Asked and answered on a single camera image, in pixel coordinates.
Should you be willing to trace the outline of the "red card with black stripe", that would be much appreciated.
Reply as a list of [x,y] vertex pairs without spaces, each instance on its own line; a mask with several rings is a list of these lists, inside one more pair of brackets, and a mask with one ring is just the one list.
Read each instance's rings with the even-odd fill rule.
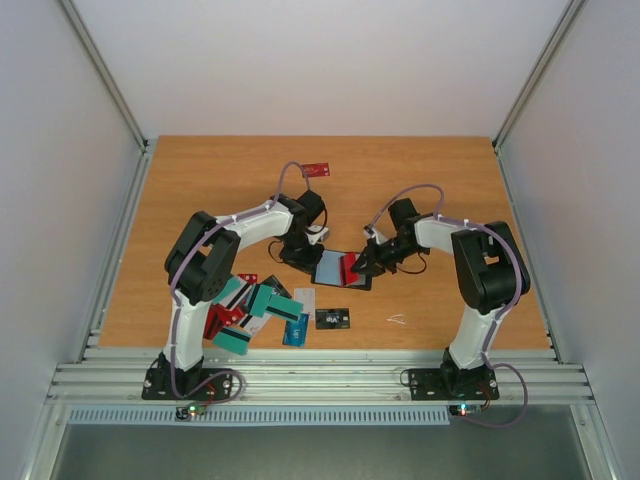
[[358,259],[356,252],[347,252],[339,259],[340,282],[343,287],[358,285],[360,275],[352,270]]

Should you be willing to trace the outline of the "black leather card holder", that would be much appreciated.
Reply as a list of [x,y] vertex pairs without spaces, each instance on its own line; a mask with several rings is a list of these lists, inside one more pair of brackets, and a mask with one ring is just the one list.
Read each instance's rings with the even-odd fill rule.
[[311,283],[331,286],[336,288],[346,288],[370,291],[372,288],[372,277],[360,275],[360,282],[358,285],[343,287],[340,282],[339,273],[339,259],[347,252],[340,252],[335,250],[325,250],[322,258],[315,268],[315,271],[311,275]]

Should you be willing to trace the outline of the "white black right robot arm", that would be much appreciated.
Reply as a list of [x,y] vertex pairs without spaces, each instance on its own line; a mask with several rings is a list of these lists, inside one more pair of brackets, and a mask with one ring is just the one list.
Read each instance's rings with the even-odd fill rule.
[[442,370],[441,383],[450,395],[463,396],[476,385],[474,369],[489,365],[488,352],[503,318],[530,289],[516,240],[504,221],[479,224],[421,215],[408,198],[392,202],[388,213],[396,235],[386,239],[374,224],[366,226],[366,246],[347,270],[377,277],[395,273],[406,258],[433,249],[453,257],[465,307],[444,357],[452,365]]

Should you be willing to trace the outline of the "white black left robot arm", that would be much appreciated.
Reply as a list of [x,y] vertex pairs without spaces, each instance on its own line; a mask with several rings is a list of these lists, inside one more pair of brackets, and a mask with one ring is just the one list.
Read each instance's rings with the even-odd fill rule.
[[195,395],[202,375],[195,366],[203,358],[208,306],[232,278],[236,255],[274,238],[282,242],[282,261],[305,274],[315,270],[324,252],[328,227],[316,225],[326,206],[311,190],[299,198],[286,195],[228,216],[195,213],[165,260],[172,320],[163,355],[171,367],[165,384],[179,398]]

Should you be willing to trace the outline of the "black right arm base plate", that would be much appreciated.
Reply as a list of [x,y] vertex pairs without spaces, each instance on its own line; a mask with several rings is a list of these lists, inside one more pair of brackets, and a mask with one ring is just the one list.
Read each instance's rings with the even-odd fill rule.
[[498,400],[500,392],[493,370],[416,368],[408,370],[408,388],[414,401]]

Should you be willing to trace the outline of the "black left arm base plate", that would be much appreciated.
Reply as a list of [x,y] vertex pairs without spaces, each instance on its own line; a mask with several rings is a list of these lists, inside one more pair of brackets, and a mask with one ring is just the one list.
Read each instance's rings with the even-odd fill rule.
[[171,363],[160,353],[147,369],[141,398],[147,401],[227,400],[231,389],[237,385],[229,370],[207,368],[204,358],[193,367],[175,368],[175,382],[171,380]]

